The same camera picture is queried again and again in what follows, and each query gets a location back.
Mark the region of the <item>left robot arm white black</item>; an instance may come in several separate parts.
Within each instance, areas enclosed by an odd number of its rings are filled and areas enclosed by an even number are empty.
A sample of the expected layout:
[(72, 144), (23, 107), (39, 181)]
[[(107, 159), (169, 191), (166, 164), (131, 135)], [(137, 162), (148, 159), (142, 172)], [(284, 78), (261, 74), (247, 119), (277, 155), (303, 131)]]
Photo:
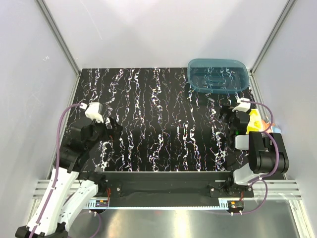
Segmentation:
[(106, 193), (104, 174), (89, 172), (71, 196), (69, 191), (79, 177), (90, 152), (100, 142), (114, 141), (121, 137), (123, 127), (114, 118), (105, 122), (80, 118), (70, 127), (68, 139), (56, 155), (55, 168), (39, 207), (27, 225), (19, 227), (17, 238), (66, 238), (71, 225), (94, 196)]

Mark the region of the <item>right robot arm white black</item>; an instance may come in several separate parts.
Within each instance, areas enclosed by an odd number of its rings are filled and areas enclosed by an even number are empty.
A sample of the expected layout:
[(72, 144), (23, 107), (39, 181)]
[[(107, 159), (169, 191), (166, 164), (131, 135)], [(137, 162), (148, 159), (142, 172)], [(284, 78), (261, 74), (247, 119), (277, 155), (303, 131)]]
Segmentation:
[(228, 145), (248, 152), (247, 164), (231, 172), (220, 190), (237, 196), (255, 182), (288, 171), (289, 160), (282, 135), (265, 125), (258, 109), (245, 99), (236, 106), (223, 105), (220, 117), (228, 124)]

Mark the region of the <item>yellow crocodile towel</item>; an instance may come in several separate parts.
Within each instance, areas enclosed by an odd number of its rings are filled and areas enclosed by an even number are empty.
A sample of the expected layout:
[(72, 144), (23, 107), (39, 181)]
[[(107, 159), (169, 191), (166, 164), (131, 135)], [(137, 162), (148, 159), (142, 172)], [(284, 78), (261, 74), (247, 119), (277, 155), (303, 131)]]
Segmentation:
[(252, 132), (252, 131), (261, 132), (264, 130), (262, 118), (258, 109), (251, 109), (249, 113), (249, 117), (250, 117), (250, 120), (247, 125), (246, 134), (249, 134), (249, 132)]

